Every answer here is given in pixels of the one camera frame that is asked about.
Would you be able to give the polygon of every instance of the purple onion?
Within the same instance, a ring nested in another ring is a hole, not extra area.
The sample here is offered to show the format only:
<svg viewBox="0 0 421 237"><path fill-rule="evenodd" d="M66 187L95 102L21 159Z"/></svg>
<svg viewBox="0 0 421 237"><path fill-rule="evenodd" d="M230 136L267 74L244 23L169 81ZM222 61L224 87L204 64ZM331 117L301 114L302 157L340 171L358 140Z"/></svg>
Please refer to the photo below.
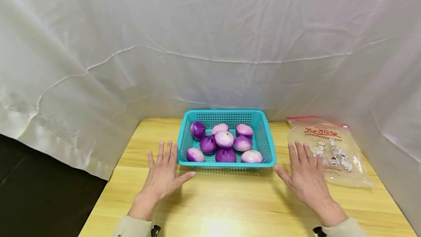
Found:
<svg viewBox="0 0 421 237"><path fill-rule="evenodd" d="M228 131L218 131L215 134L215 142L222 148L230 148L234 144L234 137Z"/></svg>
<svg viewBox="0 0 421 237"><path fill-rule="evenodd" d="M238 135L244 135L245 137L251 138L253 136L253 129L246 124L238 124L235 127L235 131Z"/></svg>
<svg viewBox="0 0 421 237"><path fill-rule="evenodd" d="M233 149L222 148L215 155L216 162L236 162L236 155Z"/></svg>
<svg viewBox="0 0 421 237"><path fill-rule="evenodd" d="M263 162L263 156L262 156L262 154L260 154L259 151L249 150L249 151L244 152L241 155L241 162L262 163Z"/></svg>
<svg viewBox="0 0 421 237"><path fill-rule="evenodd" d="M205 156L202 151L193 147L186 151L186 159L190 162L205 162Z"/></svg>
<svg viewBox="0 0 421 237"><path fill-rule="evenodd" d="M251 149L253 142L244 135L240 135L234 140L234 149L237 151L245 152Z"/></svg>
<svg viewBox="0 0 421 237"><path fill-rule="evenodd" d="M197 140L202 139L203 135L205 135L205 130L206 127L199 121L193 122L190 126L190 133Z"/></svg>
<svg viewBox="0 0 421 237"><path fill-rule="evenodd" d="M213 138L213 135L207 135L200 140L200 150L204 154L211 154L218 149L218 146L216 146L215 138Z"/></svg>
<svg viewBox="0 0 421 237"><path fill-rule="evenodd" d="M230 127L227 124L217 124L212 128L212 135L215 135L218 131L229 131Z"/></svg>

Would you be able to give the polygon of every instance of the blue plastic basket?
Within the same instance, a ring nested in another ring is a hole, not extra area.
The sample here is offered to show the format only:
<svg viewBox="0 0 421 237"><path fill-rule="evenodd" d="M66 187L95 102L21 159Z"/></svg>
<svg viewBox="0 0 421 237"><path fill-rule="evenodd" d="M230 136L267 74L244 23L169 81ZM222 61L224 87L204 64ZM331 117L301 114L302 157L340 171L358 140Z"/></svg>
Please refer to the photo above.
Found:
<svg viewBox="0 0 421 237"><path fill-rule="evenodd" d="M205 162L188 162L186 151L191 148L200 148L199 141L190 134L190 126L194 121L201 121L205 127L205 135L211 135L213 126L225 123L230 127L231 134L236 137L237 124L248 124L252 127L252 150L260 151L263 163L242 163L241 152L235 151L236 163L222 163L215 161L215 154L205 154ZM264 112L255 109L214 109L189 110L185 113L183 123L178 134L177 162L181 166L207 169L258 169L269 168L276 164L275 145Z"/></svg>

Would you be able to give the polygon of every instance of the clear plastic bag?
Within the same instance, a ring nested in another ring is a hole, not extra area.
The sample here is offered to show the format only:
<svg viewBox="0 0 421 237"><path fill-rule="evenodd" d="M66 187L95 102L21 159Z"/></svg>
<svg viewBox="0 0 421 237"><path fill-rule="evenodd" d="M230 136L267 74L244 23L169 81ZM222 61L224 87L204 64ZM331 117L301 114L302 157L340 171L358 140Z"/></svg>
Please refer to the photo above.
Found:
<svg viewBox="0 0 421 237"><path fill-rule="evenodd" d="M313 156L323 156L326 181L349 187L373 187L361 151L349 127L317 117L288 118L292 129L288 141L307 142Z"/></svg>

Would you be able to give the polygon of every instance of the wrist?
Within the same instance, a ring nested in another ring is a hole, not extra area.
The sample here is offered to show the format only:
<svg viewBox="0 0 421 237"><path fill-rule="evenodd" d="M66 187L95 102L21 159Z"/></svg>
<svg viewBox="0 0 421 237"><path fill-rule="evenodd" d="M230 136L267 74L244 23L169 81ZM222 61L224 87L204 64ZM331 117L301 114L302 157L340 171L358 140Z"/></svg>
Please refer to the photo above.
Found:
<svg viewBox="0 0 421 237"><path fill-rule="evenodd" d="M345 221L348 216L335 201L329 201L313 209L322 226L333 227Z"/></svg>
<svg viewBox="0 0 421 237"><path fill-rule="evenodd" d="M127 215L139 220L152 221L153 211L157 203L158 199L153 195L140 192L136 195Z"/></svg>

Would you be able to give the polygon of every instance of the sleeve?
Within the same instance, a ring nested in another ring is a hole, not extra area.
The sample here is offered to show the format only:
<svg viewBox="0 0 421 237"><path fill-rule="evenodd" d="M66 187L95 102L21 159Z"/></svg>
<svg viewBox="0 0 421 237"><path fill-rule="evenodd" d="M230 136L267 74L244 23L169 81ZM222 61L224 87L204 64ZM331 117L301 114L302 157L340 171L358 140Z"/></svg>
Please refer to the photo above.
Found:
<svg viewBox="0 0 421 237"><path fill-rule="evenodd" d="M327 237L368 237L354 218L348 218L334 227L323 227Z"/></svg>
<svg viewBox="0 0 421 237"><path fill-rule="evenodd" d="M125 215L119 223L112 237L150 237L152 221L142 221Z"/></svg>

